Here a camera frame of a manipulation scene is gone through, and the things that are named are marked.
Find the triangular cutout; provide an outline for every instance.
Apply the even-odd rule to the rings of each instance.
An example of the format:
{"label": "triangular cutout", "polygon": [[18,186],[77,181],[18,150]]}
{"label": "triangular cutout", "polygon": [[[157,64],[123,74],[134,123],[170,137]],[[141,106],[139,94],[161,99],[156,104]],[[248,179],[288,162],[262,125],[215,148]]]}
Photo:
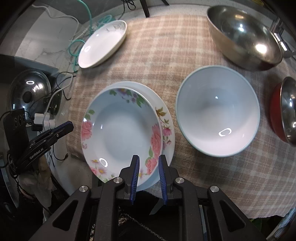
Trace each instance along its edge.
{"label": "triangular cutout", "polygon": [[220,205],[229,232],[242,229],[246,226],[245,222],[235,213],[235,211],[225,201],[221,200]]}
{"label": "triangular cutout", "polygon": [[57,217],[53,222],[53,226],[64,231],[68,231],[77,207],[78,201],[72,201],[70,205]]}

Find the floral bowl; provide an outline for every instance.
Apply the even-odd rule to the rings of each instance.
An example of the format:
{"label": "floral bowl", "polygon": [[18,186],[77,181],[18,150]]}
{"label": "floral bowl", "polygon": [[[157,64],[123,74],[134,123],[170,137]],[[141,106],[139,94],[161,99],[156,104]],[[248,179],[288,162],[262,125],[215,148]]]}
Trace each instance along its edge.
{"label": "floral bowl", "polygon": [[116,87],[101,91],[88,106],[81,145],[92,172],[103,182],[117,177],[140,157],[138,186],[152,175],[163,150],[162,128],[152,105],[137,91]]}

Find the plaid tablecloth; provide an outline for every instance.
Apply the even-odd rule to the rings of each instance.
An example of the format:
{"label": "plaid tablecloth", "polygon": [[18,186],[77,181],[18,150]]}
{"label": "plaid tablecloth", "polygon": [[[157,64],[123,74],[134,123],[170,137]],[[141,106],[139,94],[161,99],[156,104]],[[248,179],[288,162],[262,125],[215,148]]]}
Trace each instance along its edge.
{"label": "plaid tablecloth", "polygon": [[[181,177],[201,187],[219,186],[249,218],[284,216],[296,202],[296,149],[273,133],[268,107],[275,85],[286,76],[296,78],[295,62],[284,59],[268,71],[245,71],[217,49],[205,17],[167,15],[130,21],[120,49],[100,66],[77,74],[69,110],[75,128],[67,135],[68,152],[83,159],[81,121],[95,95],[114,82],[137,81],[153,89],[172,115],[176,147],[171,165]],[[194,149],[183,137],[174,109],[184,78],[201,66],[213,64],[228,66],[245,76],[260,103],[255,139],[243,152],[227,158],[210,157]]]}

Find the bowl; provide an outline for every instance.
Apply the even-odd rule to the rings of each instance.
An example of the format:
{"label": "bowl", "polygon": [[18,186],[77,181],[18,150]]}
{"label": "bowl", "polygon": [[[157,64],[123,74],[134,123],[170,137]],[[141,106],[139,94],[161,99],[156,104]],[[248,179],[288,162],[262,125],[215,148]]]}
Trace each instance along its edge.
{"label": "bowl", "polygon": [[268,70],[283,55],[272,32],[245,11],[230,6],[213,6],[207,11],[211,36],[220,51],[247,70]]}
{"label": "bowl", "polygon": [[284,142],[296,146],[296,81],[284,78],[274,88],[269,114],[274,132]]}
{"label": "bowl", "polygon": [[163,150],[160,121],[152,105],[131,88],[107,88],[88,106],[81,146],[92,172],[103,182],[119,176],[140,157],[138,186],[154,173]]}
{"label": "bowl", "polygon": [[85,42],[78,56],[81,68],[95,67],[107,60],[126,37],[127,24],[115,20],[96,30]]}
{"label": "bowl", "polygon": [[210,156],[226,157],[241,152],[254,139],[260,108],[241,74],[213,65],[193,71],[182,82],[176,117],[192,146]]}

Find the white bowl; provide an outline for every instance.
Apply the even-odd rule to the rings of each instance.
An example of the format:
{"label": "white bowl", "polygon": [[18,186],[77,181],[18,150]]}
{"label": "white bowl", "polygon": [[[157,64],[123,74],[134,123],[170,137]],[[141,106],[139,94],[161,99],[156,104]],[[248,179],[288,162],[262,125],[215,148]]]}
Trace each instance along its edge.
{"label": "white bowl", "polygon": [[215,157],[235,155],[254,139],[259,102],[250,83],[224,66],[193,71],[176,98],[178,125],[189,143]]}
{"label": "white bowl", "polygon": [[87,108],[81,145],[92,172],[103,182],[119,176],[133,155],[140,157],[143,184],[158,166],[163,150],[160,121],[151,104],[137,91],[110,87]]}
{"label": "white bowl", "polygon": [[78,56],[81,68],[97,66],[120,47],[126,37],[127,24],[115,20],[96,30],[85,42]]}

